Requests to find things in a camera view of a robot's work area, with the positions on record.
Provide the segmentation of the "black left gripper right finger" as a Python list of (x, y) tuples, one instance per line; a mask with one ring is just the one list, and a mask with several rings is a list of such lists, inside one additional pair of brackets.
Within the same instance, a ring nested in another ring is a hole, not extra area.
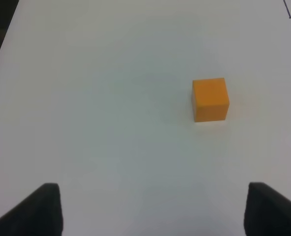
[(249, 183), (243, 226), (247, 236), (291, 236), (291, 201), (263, 182)]

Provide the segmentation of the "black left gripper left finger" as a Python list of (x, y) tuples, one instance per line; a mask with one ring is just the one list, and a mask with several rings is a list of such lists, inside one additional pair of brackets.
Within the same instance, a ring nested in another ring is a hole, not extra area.
[(0, 217), (0, 236), (60, 236), (63, 215), (59, 185), (45, 183)]

